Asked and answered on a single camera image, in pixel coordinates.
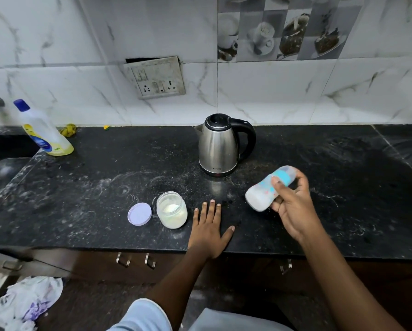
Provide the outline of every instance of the kitchen counter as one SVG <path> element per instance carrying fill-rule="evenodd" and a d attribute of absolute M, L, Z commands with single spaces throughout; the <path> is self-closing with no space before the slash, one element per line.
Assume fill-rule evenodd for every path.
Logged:
<path fill-rule="evenodd" d="M 397 127 L 403 139 L 409 126 Z M 392 127 L 382 128 L 385 136 Z M 181 252 L 193 209 L 213 198 L 223 205 L 221 231 L 236 226 L 227 252 L 302 256 L 273 211 L 257 213 L 244 199 L 250 186 L 292 165 L 308 176 L 324 228 L 345 257 L 412 260 L 412 168 L 380 126 L 255 129 L 252 155 L 213 178 L 198 164 L 192 127 L 80 128 L 70 139 L 74 153 L 37 153 L 0 198 L 0 247 Z M 156 215 L 158 196 L 171 190 L 189 214 L 176 230 Z M 127 219 L 137 202 L 153 209 L 142 227 Z"/>

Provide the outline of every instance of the kettle base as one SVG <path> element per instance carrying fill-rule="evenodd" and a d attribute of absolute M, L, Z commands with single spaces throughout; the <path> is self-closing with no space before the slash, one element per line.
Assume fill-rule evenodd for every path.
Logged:
<path fill-rule="evenodd" d="M 210 172 L 210 171 L 208 171 L 208 170 L 205 169 L 201 164 L 200 164 L 200 167 L 202 168 L 203 172 L 206 173 L 207 175 L 210 175 L 211 177 L 217 177 L 217 178 L 225 177 L 225 176 L 231 174 L 231 173 L 232 173 L 233 171 L 235 171 L 235 169 L 236 169 L 236 165 L 235 165 L 234 168 L 232 168 L 230 171 L 223 172 L 223 173 L 216 173 L 216 172 Z"/>

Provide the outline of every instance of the light blue sleeve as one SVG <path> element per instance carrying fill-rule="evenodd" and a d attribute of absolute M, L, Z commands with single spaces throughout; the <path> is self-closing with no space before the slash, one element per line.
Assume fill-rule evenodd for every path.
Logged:
<path fill-rule="evenodd" d="M 121 321 L 108 331 L 172 331 L 172 327 L 157 303 L 140 298 L 132 302 Z"/>

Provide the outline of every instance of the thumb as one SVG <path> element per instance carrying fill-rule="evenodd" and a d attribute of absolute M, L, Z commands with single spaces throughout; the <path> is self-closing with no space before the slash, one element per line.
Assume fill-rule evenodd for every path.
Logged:
<path fill-rule="evenodd" d="M 283 200 L 285 200 L 287 203 L 293 202 L 293 200 L 295 199 L 295 192 L 292 189 L 286 187 L 278 177 L 272 177 L 270 182 L 273 188 L 275 188 L 275 190 L 277 191 L 278 195 L 283 198 Z"/>
<path fill-rule="evenodd" d="M 223 236 L 221 237 L 221 243 L 223 244 L 223 250 L 226 248 L 226 246 L 229 244 L 229 241 L 232 238 L 232 235 L 235 231 L 235 227 L 232 225 L 231 227 L 229 227 L 226 232 L 223 234 Z"/>

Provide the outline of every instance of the kitchen sink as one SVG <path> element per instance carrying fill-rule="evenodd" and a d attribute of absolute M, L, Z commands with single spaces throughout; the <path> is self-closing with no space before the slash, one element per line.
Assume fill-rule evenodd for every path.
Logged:
<path fill-rule="evenodd" d="M 0 135 L 0 192 L 38 149 L 27 135 Z"/>

